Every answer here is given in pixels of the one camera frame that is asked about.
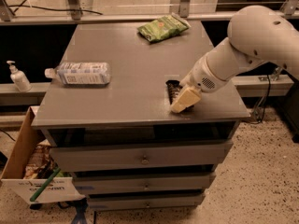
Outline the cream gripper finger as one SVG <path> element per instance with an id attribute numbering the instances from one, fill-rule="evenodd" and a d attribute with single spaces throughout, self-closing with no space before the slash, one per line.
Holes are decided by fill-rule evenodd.
<path id="1" fill-rule="evenodd" d="M 201 98 L 202 94 L 199 87 L 185 85 L 170 105 L 170 109 L 174 113 L 180 113 L 186 108 L 198 103 Z"/>

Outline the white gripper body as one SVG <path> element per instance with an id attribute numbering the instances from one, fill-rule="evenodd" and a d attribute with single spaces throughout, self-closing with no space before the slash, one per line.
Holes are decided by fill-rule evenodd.
<path id="1" fill-rule="evenodd" d="M 183 78 L 179 85 L 199 86 L 202 92 L 215 92 L 228 83 L 227 80 L 220 80 L 217 78 L 208 67 L 206 56 L 200 58 L 192 70 Z"/>

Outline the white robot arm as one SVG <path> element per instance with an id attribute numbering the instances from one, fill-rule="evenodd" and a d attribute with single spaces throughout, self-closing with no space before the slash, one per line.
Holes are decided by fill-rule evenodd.
<path id="1" fill-rule="evenodd" d="M 217 91 L 264 63 L 274 63 L 299 78 L 299 31 L 268 7 L 244 7 L 230 19 L 227 37 L 179 82 L 181 90 L 171 111 L 179 113 L 195 105 L 204 92 Z"/>

